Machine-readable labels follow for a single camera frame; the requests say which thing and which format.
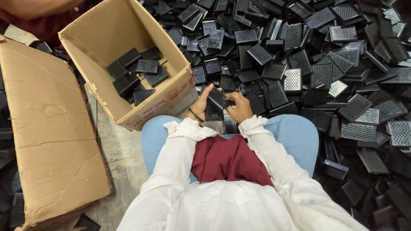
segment white kurta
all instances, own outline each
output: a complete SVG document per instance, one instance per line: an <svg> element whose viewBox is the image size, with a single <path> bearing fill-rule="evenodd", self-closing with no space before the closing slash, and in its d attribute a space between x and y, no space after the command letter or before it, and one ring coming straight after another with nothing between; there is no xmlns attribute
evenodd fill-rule
<svg viewBox="0 0 411 231"><path fill-rule="evenodd" d="M239 129L264 163L274 188L246 181L189 185L198 141L217 133L186 118L166 123L169 136L154 172L128 207L117 231L129 230L312 230L367 229L310 179L254 116Z"/></svg>

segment maroon fabric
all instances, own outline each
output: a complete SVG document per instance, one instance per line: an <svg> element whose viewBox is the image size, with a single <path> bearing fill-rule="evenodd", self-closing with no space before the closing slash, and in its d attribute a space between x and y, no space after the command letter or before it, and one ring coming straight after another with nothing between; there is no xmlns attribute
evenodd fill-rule
<svg viewBox="0 0 411 231"><path fill-rule="evenodd" d="M274 187L267 169L241 135L219 135L197 142L191 172L200 182L245 180Z"/></svg>
<svg viewBox="0 0 411 231"><path fill-rule="evenodd" d="M84 13L83 7L79 6L78 8L80 9L78 12L73 8L61 14L31 20L21 19L0 9L0 18L22 30L32 33L39 40L48 42L53 48L60 44L57 33Z"/></svg>

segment white sleeve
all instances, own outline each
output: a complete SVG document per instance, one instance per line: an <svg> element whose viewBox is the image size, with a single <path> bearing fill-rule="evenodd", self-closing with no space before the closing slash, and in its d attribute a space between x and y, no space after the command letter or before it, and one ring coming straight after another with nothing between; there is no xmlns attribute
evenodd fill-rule
<svg viewBox="0 0 411 231"><path fill-rule="evenodd" d="M117 231L162 230L166 228L171 207L188 190L189 174L198 141L215 136L216 131L199 127L186 118L180 124L164 126L169 136L160 151L153 174L141 186L140 194L128 207Z"/></svg>
<svg viewBox="0 0 411 231"><path fill-rule="evenodd" d="M294 224L300 230L364 230L341 206L332 201L320 183L309 177L287 154L272 133L264 129L266 118L245 120L239 126L248 146L267 168L275 190L287 205Z"/></svg>

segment person's arm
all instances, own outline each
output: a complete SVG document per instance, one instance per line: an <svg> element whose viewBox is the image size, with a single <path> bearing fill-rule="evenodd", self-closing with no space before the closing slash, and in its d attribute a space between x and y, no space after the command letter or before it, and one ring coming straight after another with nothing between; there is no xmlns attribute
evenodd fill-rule
<svg viewBox="0 0 411 231"><path fill-rule="evenodd" d="M208 86L192 107L202 120L205 120L206 100L213 87ZM196 143L217 134L210 128L201 128L199 123L189 113L180 124L173 121L164 125L169 136L153 174L141 186L140 194L128 207L117 231L158 230L175 225L167 220L167 215L178 212L180 197L188 190Z"/></svg>
<svg viewBox="0 0 411 231"><path fill-rule="evenodd" d="M239 130L248 140L248 146L264 163L297 228L316 231L367 230L333 202L321 185L287 154L272 133L264 129L267 119L252 115L246 98L234 92L228 99L236 102L236 108L228 108L227 111L240 123Z"/></svg>
<svg viewBox="0 0 411 231"><path fill-rule="evenodd" d="M23 19L65 12L85 0L0 0L0 8Z"/></svg>

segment light blue jeans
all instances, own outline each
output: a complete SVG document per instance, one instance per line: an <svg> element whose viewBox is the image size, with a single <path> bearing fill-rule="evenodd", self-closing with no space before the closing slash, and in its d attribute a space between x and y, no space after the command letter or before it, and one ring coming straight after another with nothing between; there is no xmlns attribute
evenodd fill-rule
<svg viewBox="0 0 411 231"><path fill-rule="evenodd" d="M163 124L170 121L182 122L173 116L160 115L147 121L141 130L141 150L149 176L153 174L158 155L169 135ZM318 132L314 124L299 115L279 115L269 119L264 128L274 135L275 140L281 143L297 164L312 177L319 146ZM235 135L223 135L226 139L233 136ZM190 173L190 182L196 181L198 178Z"/></svg>

